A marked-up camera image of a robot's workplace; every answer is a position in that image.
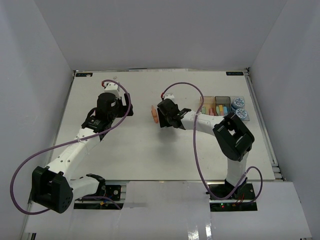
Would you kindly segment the green highlighter pen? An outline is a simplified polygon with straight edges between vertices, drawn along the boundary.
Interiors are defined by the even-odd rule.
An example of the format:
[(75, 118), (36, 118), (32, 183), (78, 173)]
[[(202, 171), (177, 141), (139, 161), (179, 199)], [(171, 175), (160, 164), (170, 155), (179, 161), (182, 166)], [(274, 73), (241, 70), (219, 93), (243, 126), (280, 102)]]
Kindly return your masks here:
[(220, 108), (218, 106), (215, 107), (216, 115), (220, 116)]

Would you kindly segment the blue highlighter pen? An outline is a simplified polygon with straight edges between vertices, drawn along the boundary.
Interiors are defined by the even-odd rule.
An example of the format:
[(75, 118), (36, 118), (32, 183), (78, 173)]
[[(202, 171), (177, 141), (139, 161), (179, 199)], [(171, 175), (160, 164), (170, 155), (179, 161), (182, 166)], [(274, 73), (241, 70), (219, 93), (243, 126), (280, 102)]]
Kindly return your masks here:
[(229, 109), (226, 107), (226, 106), (224, 106), (223, 107), (223, 115), (224, 116), (226, 116), (226, 115), (228, 115), (230, 112), (229, 112)]

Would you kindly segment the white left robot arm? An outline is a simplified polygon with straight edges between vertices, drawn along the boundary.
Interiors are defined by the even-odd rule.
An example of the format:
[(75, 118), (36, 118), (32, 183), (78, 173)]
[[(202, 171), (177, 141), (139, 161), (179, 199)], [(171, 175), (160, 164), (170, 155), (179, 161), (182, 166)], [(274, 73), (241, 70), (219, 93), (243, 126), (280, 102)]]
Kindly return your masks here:
[(65, 143), (63, 152), (47, 166), (38, 166), (32, 172), (31, 200), (60, 214), (73, 200), (104, 198), (106, 180), (103, 177), (88, 173), (73, 179), (73, 173), (90, 151), (115, 128), (115, 119), (123, 121), (133, 115), (129, 93), (120, 96), (123, 86), (114, 80), (104, 80), (101, 85), (103, 93), (98, 96), (96, 107), (87, 114), (74, 141)]

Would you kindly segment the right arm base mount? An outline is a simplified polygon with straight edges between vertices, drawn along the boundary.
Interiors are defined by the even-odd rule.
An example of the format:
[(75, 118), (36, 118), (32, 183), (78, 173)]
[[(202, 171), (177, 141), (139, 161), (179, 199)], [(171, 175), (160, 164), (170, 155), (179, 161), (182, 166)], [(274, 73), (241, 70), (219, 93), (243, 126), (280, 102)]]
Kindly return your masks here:
[[(230, 193), (233, 187), (226, 184), (209, 184), (210, 191), (217, 197), (222, 198)], [(209, 207), (212, 213), (218, 212), (256, 212), (257, 203), (251, 202), (255, 197), (255, 190), (252, 183), (246, 183), (238, 189), (232, 196), (225, 200), (219, 200), (209, 195)]]

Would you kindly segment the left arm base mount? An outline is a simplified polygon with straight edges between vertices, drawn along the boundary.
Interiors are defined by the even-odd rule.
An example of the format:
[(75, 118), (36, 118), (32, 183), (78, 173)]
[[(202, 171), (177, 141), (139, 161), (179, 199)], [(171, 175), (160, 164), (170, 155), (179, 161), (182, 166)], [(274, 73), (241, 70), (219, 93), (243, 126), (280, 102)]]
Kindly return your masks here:
[(102, 187), (101, 193), (91, 198), (79, 198), (74, 202), (76, 210), (121, 210), (125, 201), (125, 187), (122, 185), (107, 184)]

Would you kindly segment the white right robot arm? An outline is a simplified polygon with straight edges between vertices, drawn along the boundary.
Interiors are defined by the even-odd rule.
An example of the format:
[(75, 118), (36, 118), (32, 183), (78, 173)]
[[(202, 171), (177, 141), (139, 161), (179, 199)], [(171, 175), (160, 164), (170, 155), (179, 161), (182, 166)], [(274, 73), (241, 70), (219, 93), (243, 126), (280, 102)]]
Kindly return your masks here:
[(249, 152), (255, 141), (253, 134), (234, 113), (212, 116), (184, 108), (169, 98), (157, 105), (160, 127), (192, 130), (214, 136), (227, 158), (227, 175), (224, 181), (226, 195), (236, 200), (244, 193), (246, 166)]

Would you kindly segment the blue-lidded cleaning gel jar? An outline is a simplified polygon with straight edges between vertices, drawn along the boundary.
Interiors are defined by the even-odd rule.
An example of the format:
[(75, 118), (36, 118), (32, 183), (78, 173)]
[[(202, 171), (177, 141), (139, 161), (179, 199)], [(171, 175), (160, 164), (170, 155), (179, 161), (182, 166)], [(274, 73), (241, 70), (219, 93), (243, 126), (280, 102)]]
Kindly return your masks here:
[(243, 109), (245, 107), (245, 100), (241, 97), (236, 97), (231, 102), (231, 109), (235, 112), (237, 109)]

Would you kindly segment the orange highlighter pen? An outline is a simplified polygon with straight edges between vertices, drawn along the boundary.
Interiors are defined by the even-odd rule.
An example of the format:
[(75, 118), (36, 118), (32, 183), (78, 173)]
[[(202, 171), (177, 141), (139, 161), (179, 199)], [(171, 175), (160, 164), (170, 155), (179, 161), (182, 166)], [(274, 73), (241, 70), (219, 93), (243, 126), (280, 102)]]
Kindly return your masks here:
[(223, 116), (223, 115), (224, 115), (223, 105), (219, 105), (218, 107), (219, 107), (219, 113), (220, 113), (220, 115)]

